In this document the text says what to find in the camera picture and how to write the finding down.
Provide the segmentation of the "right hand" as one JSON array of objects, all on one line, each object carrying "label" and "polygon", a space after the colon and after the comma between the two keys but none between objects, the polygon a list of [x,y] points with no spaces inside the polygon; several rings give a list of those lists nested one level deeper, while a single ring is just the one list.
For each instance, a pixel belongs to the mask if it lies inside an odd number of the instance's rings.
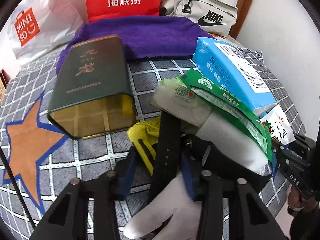
[{"label": "right hand", "polygon": [[310,212],[318,206],[315,197],[304,199],[295,187],[291,187],[287,203],[291,209],[299,209],[303,212]]}]

